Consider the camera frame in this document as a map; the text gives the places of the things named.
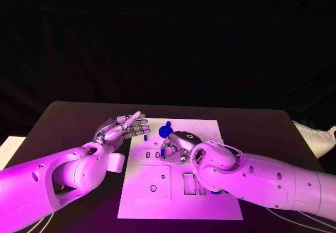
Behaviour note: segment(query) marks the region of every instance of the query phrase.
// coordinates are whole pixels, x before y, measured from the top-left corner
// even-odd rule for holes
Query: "wire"
[[[41,231],[43,231],[43,229],[47,227],[47,224],[48,224],[48,222],[50,222],[50,218],[48,218],[48,220],[47,220],[45,225],[43,226],[43,228],[41,228],[40,232],[41,232]]]
[[[325,226],[331,227],[332,229],[336,229],[336,227],[330,224],[327,224],[325,222],[319,221],[317,218],[308,216],[305,213],[302,213],[301,211],[298,211],[298,213],[301,213],[304,216],[309,217],[314,221],[319,222],[321,224],[324,224]]]
[[[317,230],[317,231],[319,231],[319,232],[331,233],[331,232],[328,232],[328,231],[325,231],[325,230],[321,230],[321,229],[318,229],[318,228],[309,227],[309,226],[306,226],[306,225],[302,225],[302,224],[298,223],[298,222],[294,222],[294,221],[288,220],[286,218],[283,218],[283,217],[281,217],[278,214],[275,214],[266,207],[265,207],[265,209],[266,209],[276,217],[279,217],[279,218],[283,219],[285,221],[292,222],[294,224],[296,224],[296,225],[299,225],[299,226],[302,226],[302,227],[306,227],[306,228],[309,228],[309,229],[314,229],[314,230]]]
[[[44,218],[41,218],[41,219],[38,220],[38,222],[34,224],[32,228],[28,230],[27,233],[30,233],[30,232],[32,231],[32,229],[38,226],[38,224],[40,224],[40,222],[43,221],[43,219],[44,219]]]

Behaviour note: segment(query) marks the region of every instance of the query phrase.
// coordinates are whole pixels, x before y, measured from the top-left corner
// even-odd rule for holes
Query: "rectangular slot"
[[[184,195],[195,195],[193,174],[182,174]]]
[[[204,187],[203,187],[203,185],[200,184],[200,182],[197,182],[197,188],[198,188],[198,195],[200,195],[200,196],[204,196]]]

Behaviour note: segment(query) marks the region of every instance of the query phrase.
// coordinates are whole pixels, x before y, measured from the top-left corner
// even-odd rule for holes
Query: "circular hole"
[[[157,187],[155,187],[155,185],[152,185],[152,186],[149,187],[149,191],[154,192],[155,189],[157,189]]]
[[[282,175],[281,175],[281,173],[278,172],[278,174],[276,174],[276,179],[281,180],[281,178],[282,178]]]

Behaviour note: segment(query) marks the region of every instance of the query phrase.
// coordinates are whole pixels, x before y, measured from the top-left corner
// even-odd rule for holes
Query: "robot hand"
[[[27,227],[100,184],[106,171],[120,172],[122,140],[149,132],[141,112],[107,119],[92,142],[0,171],[0,232]],[[51,181],[66,188],[53,191]]]
[[[275,159],[242,153],[233,147],[172,132],[164,140],[188,157],[203,187],[221,189],[266,208],[296,210],[336,221],[336,176],[295,167]],[[168,156],[164,161],[174,162]]]

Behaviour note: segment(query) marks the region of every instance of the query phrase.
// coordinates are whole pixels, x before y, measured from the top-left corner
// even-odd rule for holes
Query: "table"
[[[152,118],[216,119],[227,145],[243,152],[322,172],[283,111],[60,101],[47,107],[7,167],[82,146],[90,141],[96,127],[106,118],[129,115],[135,111]],[[116,152],[126,155],[128,148],[129,140]],[[119,174],[107,172],[99,187],[56,211],[43,232],[315,232],[283,221],[263,207],[243,200],[239,200],[243,221],[116,219],[122,180],[123,171]],[[330,230],[296,212],[275,211],[283,217]]]

